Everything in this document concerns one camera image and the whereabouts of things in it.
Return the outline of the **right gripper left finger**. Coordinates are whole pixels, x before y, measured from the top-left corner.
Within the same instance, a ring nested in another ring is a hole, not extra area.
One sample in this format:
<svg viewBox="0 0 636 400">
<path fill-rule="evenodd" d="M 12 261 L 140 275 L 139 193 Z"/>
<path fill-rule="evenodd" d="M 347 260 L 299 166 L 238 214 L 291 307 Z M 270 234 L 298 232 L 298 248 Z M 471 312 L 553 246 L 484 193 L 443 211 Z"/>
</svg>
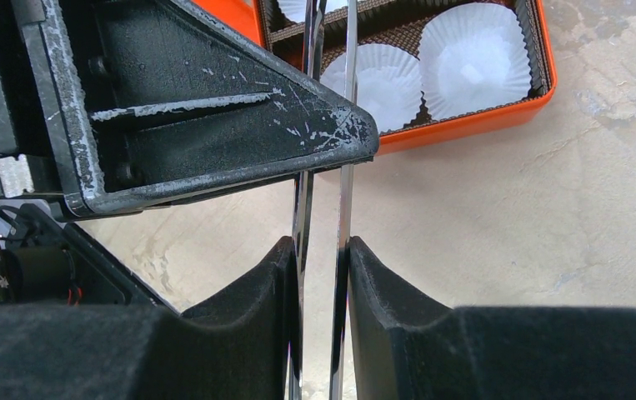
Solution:
<svg viewBox="0 0 636 400">
<path fill-rule="evenodd" d="M 283 237 L 257 266 L 179 314 L 0 305 L 0 399 L 281 399 L 292 258 Z"/>
</svg>

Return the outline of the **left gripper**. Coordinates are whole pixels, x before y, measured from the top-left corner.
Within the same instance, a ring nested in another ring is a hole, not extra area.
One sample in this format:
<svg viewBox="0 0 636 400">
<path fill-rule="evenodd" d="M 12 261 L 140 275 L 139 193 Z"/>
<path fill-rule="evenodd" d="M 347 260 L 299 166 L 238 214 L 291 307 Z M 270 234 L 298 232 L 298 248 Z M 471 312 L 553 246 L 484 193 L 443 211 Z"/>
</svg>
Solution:
<svg viewBox="0 0 636 400">
<path fill-rule="evenodd" d="M 171 1 L 0 1 L 0 197 L 51 198 L 68 219 L 138 213 L 115 193 L 170 179 Z"/>
</svg>

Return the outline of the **metal tongs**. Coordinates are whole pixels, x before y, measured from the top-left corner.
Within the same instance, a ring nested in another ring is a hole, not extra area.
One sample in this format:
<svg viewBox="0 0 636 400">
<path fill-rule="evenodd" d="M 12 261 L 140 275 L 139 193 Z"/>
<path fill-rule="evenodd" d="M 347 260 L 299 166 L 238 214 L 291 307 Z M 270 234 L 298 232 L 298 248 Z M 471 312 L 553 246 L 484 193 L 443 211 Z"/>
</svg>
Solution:
<svg viewBox="0 0 636 400">
<path fill-rule="evenodd" d="M 309 77 L 319 79 L 323 56 L 325 1 L 307 1 L 305 32 L 303 36 L 302 69 Z M 346 32 L 346 88 L 345 94 L 352 102 L 357 101 L 357 46 L 358 46 L 358 3 L 347 2 Z M 312 245 L 313 228 L 325 228 L 327 223 L 314 209 L 317 172 L 300 172 L 294 181 L 294 204 L 292 241 L 294 255 L 295 309 L 292 316 L 294 325 L 289 343 L 288 399 L 302 399 L 304 396 L 305 333 L 308 312 L 306 295 L 308 253 Z M 345 340 L 348 335 L 348 285 L 349 251 L 353 213 L 354 166 L 344 165 L 339 170 L 339 202 L 335 212 L 335 258 L 333 296 L 331 297 L 331 345 L 329 349 L 328 399 L 342 399 L 344 394 Z"/>
</svg>

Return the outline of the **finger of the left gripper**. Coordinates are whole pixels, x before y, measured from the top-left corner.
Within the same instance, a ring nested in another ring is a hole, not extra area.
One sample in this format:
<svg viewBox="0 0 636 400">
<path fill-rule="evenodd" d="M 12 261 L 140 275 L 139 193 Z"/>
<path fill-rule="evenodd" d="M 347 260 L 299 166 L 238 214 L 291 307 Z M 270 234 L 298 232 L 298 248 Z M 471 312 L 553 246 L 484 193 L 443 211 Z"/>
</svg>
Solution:
<svg viewBox="0 0 636 400">
<path fill-rule="evenodd" d="M 67 216 L 373 158 L 373 118 L 190 1 L 16 1 Z"/>
</svg>

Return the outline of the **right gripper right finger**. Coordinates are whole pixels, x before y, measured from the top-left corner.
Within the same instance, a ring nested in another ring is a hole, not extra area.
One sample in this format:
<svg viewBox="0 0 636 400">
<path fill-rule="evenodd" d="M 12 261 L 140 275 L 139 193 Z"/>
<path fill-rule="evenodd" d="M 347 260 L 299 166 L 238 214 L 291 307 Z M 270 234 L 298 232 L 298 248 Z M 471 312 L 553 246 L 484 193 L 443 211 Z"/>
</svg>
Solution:
<svg viewBox="0 0 636 400">
<path fill-rule="evenodd" d="M 350 242 L 361 399 L 636 399 L 636 308 L 450 308 Z"/>
</svg>

